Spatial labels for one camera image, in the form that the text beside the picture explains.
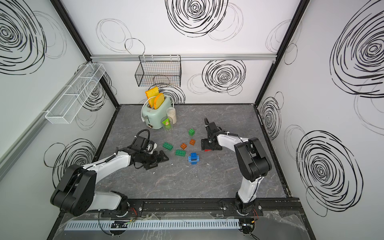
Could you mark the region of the light blue long lego brick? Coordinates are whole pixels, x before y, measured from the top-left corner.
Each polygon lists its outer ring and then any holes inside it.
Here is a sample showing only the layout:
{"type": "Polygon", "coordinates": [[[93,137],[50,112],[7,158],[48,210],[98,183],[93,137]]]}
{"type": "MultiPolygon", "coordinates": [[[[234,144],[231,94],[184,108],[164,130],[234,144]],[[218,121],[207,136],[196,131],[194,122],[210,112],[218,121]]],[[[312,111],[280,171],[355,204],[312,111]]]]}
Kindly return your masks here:
{"type": "Polygon", "coordinates": [[[198,156],[198,160],[197,161],[191,161],[191,156],[188,156],[188,161],[191,165],[196,165],[199,161],[200,161],[200,157],[198,156]]]}

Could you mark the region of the blue square lego brick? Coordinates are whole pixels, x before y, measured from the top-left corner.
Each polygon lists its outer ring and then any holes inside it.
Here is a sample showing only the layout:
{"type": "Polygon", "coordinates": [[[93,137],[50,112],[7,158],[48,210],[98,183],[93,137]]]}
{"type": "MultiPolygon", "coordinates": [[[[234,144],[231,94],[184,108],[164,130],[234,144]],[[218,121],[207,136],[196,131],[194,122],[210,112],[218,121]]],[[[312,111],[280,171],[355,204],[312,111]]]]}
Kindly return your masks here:
{"type": "Polygon", "coordinates": [[[196,153],[191,153],[191,161],[197,161],[198,155],[196,153]]]}

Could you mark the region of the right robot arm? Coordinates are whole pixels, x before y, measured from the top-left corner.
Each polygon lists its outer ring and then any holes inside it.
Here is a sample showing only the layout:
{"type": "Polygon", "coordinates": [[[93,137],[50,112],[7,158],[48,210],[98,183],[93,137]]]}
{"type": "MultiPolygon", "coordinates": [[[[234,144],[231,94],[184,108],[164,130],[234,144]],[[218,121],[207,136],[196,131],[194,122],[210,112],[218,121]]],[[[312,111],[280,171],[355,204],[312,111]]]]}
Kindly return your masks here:
{"type": "Polygon", "coordinates": [[[236,154],[243,180],[236,193],[235,207],[239,214],[245,216],[254,209],[258,189],[272,169],[272,163],[258,138],[242,138],[223,130],[207,118],[204,122],[207,138],[201,140],[202,150],[221,151],[227,148],[236,154]]]}

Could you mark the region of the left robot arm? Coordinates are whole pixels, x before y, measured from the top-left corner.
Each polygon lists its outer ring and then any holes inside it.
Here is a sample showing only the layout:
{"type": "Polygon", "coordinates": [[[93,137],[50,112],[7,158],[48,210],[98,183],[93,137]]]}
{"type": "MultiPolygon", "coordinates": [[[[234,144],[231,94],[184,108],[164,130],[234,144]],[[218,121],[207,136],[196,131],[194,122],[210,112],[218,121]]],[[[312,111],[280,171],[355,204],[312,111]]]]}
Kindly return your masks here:
{"type": "Polygon", "coordinates": [[[126,216],[130,210],[127,196],[117,191],[98,192],[96,185],[136,163],[150,170],[169,160],[164,151],[156,150],[157,144],[150,137],[141,136],[142,132],[135,135],[129,146],[116,149],[107,158],[84,166],[69,166],[51,196],[51,204],[76,217],[92,211],[111,211],[118,218],[126,216]]]}

